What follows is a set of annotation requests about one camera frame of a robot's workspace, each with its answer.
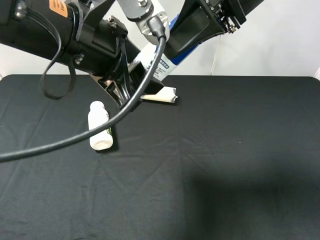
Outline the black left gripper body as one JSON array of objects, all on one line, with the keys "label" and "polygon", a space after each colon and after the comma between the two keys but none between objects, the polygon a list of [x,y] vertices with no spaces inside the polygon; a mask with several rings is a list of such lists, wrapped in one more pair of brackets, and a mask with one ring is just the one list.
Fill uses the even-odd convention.
[{"label": "black left gripper body", "polygon": [[128,38],[126,26],[115,16],[104,19],[113,0],[68,0],[73,13],[69,49],[75,68],[95,76],[105,76],[119,68],[122,47],[131,62],[140,50]]}]

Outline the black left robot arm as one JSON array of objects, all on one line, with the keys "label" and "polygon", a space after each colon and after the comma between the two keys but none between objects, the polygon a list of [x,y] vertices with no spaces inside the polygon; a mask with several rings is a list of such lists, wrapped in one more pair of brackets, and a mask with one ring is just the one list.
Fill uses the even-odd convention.
[{"label": "black left robot arm", "polygon": [[147,70],[134,63],[139,49],[129,40],[125,25],[114,16],[105,19],[111,0],[3,0],[0,3],[0,42],[66,65],[70,82],[64,92],[50,89],[46,75],[40,89],[52,100],[68,95],[76,70],[92,75],[124,107]]}]

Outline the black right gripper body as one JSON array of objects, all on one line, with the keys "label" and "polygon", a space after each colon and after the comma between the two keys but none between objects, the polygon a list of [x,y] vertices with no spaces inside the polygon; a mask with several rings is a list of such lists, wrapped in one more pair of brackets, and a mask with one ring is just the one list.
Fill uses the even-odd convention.
[{"label": "black right gripper body", "polygon": [[208,24],[217,28],[218,33],[234,33],[246,22],[246,14],[238,0],[186,0],[180,17],[204,14]]}]

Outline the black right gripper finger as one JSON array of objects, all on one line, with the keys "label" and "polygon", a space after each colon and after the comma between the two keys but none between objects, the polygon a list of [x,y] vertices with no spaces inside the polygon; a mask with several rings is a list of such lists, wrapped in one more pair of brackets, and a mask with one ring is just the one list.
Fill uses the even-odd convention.
[{"label": "black right gripper finger", "polygon": [[185,51],[215,36],[225,33],[223,27],[204,11],[179,16],[165,46],[165,55],[171,60]]}]

